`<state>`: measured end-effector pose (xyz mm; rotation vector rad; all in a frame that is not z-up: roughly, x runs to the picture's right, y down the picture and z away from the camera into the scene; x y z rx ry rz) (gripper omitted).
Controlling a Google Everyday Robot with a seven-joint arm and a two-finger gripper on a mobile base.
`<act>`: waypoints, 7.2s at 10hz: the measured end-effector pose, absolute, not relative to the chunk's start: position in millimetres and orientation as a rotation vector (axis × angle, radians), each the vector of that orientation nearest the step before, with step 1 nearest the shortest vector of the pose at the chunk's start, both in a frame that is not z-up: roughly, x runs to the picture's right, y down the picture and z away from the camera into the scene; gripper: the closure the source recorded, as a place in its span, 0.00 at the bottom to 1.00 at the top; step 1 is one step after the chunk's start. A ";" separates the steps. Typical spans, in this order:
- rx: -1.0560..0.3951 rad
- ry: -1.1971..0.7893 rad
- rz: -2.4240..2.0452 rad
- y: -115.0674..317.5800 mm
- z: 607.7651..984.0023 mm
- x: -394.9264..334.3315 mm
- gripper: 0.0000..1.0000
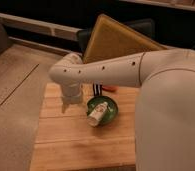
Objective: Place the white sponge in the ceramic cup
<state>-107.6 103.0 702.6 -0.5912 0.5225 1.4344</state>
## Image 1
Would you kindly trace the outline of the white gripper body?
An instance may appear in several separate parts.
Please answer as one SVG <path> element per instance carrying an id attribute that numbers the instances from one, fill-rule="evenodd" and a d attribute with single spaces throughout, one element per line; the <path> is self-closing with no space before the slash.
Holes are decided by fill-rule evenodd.
<path id="1" fill-rule="evenodd" d="M 61 85 L 60 88 L 64 104 L 79 104 L 83 101 L 82 87 L 79 83 Z"/>

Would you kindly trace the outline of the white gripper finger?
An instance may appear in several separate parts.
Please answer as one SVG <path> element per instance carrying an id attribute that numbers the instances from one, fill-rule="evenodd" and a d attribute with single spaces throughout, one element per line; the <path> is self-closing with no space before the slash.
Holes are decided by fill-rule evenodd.
<path id="1" fill-rule="evenodd" d="M 66 104 L 62 104 L 62 109 L 61 109 L 62 113 L 65 113 L 66 111 Z"/>

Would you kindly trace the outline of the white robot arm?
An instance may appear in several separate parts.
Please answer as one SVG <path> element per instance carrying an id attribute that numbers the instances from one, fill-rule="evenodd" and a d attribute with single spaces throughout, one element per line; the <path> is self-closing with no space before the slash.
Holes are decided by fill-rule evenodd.
<path id="1" fill-rule="evenodd" d="M 134 87 L 137 171 L 195 171 L 195 50 L 149 51 L 84 64 L 70 53 L 50 69 L 66 103 L 82 83 Z"/>

